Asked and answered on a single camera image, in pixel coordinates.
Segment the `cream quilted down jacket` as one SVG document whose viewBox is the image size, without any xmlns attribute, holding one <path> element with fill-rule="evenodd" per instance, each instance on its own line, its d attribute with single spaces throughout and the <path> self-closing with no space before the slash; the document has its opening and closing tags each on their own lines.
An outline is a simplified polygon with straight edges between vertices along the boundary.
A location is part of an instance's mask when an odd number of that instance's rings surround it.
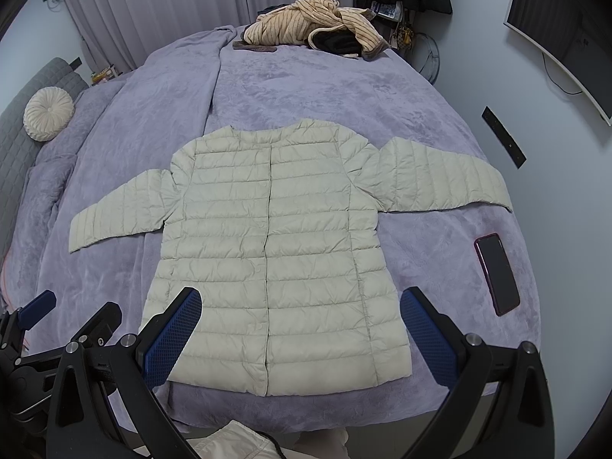
<svg viewBox="0 0 612 459">
<path fill-rule="evenodd" d="M 142 317 L 185 287 L 200 319 L 170 379 L 256 396 L 316 396 L 410 376 L 410 342 L 376 227 L 383 212 L 510 207 L 472 155 L 340 124 L 222 127 L 166 169 L 132 178 L 70 223 L 70 251 L 160 231 Z"/>
</svg>

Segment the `red-cased smartphone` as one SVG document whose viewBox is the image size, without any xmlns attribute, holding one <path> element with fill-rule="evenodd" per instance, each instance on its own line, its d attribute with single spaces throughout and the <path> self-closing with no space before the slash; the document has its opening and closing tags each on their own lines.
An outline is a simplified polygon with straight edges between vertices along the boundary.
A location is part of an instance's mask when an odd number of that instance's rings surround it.
<svg viewBox="0 0 612 459">
<path fill-rule="evenodd" d="M 475 239 L 475 251 L 488 284 L 496 314 L 501 317 L 520 306 L 520 293 L 506 251 L 497 233 Z"/>
</svg>

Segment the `purple plush bed blanket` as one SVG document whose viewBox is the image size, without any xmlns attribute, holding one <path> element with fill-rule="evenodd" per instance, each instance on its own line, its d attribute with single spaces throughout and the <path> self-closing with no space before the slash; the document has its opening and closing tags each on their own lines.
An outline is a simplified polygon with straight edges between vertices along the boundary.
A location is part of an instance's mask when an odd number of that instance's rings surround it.
<svg viewBox="0 0 612 459">
<path fill-rule="evenodd" d="M 201 317 L 161 399 L 184 425 L 393 422 L 444 397 L 399 316 L 418 286 L 467 332 L 542 336 L 501 174 L 439 92 L 372 62 L 203 31 L 85 89 L 41 146 L 3 269 L 27 335 L 63 345 L 102 305 L 135 332 L 186 286 Z"/>
</svg>

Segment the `grey quilted headboard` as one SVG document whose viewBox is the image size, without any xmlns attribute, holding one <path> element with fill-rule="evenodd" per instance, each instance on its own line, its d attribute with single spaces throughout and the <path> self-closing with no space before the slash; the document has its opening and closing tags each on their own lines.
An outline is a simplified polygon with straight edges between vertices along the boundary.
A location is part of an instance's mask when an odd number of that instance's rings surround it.
<svg viewBox="0 0 612 459">
<path fill-rule="evenodd" d="M 13 239 L 26 175 L 41 150 L 41 143 L 30 139 L 25 132 L 24 110 L 35 92 L 51 86 L 64 89 L 74 101 L 88 88 L 70 63 L 55 57 L 25 84 L 1 113 L 1 257 L 5 256 Z"/>
</svg>

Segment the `round cream pleated cushion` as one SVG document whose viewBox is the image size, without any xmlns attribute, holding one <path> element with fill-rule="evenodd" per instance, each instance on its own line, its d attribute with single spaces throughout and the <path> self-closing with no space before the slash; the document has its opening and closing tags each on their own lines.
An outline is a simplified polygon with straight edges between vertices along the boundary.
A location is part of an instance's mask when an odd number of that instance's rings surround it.
<svg viewBox="0 0 612 459">
<path fill-rule="evenodd" d="M 68 125 L 74 112 L 74 101 L 67 91 L 56 86 L 41 88 L 25 106 L 23 126 L 32 140 L 48 142 Z"/>
</svg>

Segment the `striped beige garment pile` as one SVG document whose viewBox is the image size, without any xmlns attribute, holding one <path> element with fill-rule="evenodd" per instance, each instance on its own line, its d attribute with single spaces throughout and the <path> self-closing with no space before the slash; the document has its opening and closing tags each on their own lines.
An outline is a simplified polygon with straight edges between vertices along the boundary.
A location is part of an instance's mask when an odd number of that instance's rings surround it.
<svg viewBox="0 0 612 459">
<path fill-rule="evenodd" d="M 296 0 L 267 11 L 246 27 L 243 44 L 274 49 L 306 46 L 348 58 L 374 60 L 388 42 L 371 23 L 374 13 L 337 0 Z"/>
</svg>

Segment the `black wall bracket strip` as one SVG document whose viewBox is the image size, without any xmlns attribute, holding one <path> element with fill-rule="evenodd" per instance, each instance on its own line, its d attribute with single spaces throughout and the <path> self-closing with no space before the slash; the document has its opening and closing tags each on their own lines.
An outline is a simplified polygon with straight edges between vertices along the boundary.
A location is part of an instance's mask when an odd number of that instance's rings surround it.
<svg viewBox="0 0 612 459">
<path fill-rule="evenodd" d="M 513 165 L 516 166 L 517 169 L 520 169 L 527 161 L 527 158 L 519 144 L 513 139 L 513 136 L 506 130 L 503 123 L 489 106 L 484 107 L 481 117 L 499 143 L 503 146 L 508 156 L 513 161 Z"/>
</svg>

